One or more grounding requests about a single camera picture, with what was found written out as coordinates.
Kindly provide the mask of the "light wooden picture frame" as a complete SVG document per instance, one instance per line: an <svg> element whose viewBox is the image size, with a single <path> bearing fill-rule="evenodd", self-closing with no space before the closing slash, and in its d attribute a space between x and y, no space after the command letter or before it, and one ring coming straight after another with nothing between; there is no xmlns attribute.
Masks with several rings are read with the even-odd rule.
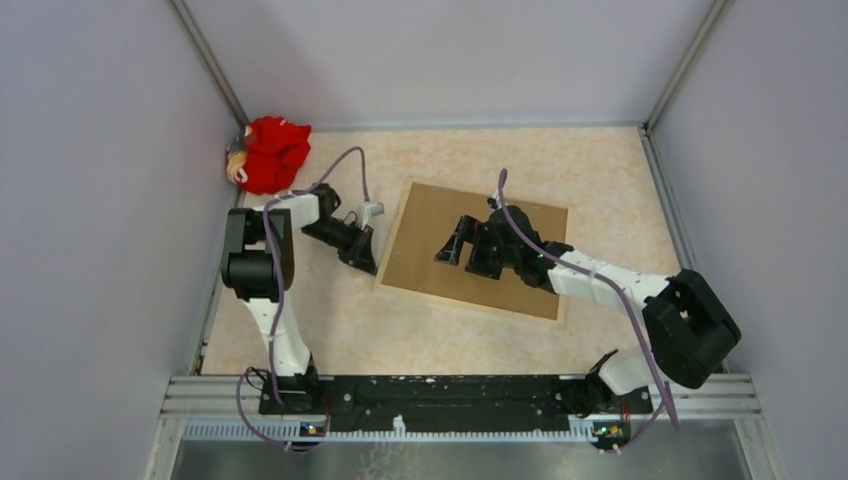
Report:
<svg viewBox="0 0 848 480"><path fill-rule="evenodd" d="M497 280L467 272L468 245L456 266L434 260L461 216L488 219L490 196L484 189L443 179L409 178L383 248L375 288L510 320L564 324L566 298L526 286L512 269L504 269Z"/></svg>

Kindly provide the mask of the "brown cardboard backing board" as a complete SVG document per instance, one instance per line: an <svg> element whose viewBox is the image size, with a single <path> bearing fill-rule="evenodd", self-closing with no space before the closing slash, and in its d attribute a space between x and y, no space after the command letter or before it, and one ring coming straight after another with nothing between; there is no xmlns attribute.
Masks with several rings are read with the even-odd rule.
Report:
<svg viewBox="0 0 848 480"><path fill-rule="evenodd" d="M412 179L402 196L376 287L416 298L558 325L566 300L550 290L547 260L513 232L494 196Z"/></svg>

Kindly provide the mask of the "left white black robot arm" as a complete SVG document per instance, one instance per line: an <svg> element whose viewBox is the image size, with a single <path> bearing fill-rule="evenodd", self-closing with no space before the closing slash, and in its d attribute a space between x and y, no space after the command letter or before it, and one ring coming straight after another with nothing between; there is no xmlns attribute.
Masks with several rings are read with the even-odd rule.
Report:
<svg viewBox="0 0 848 480"><path fill-rule="evenodd" d="M322 183L263 207L233 208L226 218L222 282L246 305L262 335L271 390L282 392L283 401L302 414L317 407L321 388L308 378L314 372L313 357L289 298L295 278L294 234L331 247L349 267L369 275L378 271L371 221L384 213L383 204L366 199L351 220L334 216L340 206L337 192Z"/></svg>

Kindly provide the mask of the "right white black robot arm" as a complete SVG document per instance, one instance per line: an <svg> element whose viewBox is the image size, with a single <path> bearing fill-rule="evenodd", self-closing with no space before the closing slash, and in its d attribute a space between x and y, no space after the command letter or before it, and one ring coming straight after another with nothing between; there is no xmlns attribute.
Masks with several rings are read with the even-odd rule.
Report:
<svg viewBox="0 0 848 480"><path fill-rule="evenodd" d="M698 389L742 338L718 295L699 272L648 274L594 259L575 247L545 241L516 205L480 221L458 220L438 263L458 265L471 247L467 272L497 280L505 269L526 285L562 297L580 297L625 315L635 329L633 350L605 355L586 385L589 404L612 412L627 393L667 382Z"/></svg>

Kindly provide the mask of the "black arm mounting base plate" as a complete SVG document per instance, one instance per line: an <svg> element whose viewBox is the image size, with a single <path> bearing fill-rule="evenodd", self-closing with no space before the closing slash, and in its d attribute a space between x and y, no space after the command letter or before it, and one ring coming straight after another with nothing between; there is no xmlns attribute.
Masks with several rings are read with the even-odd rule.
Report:
<svg viewBox="0 0 848 480"><path fill-rule="evenodd" d="M336 375L283 379L262 388L262 415L317 415L333 433L386 432L396 418L412 433L567 431L591 415L649 414L642 387L623 396L599 379L559 375Z"/></svg>

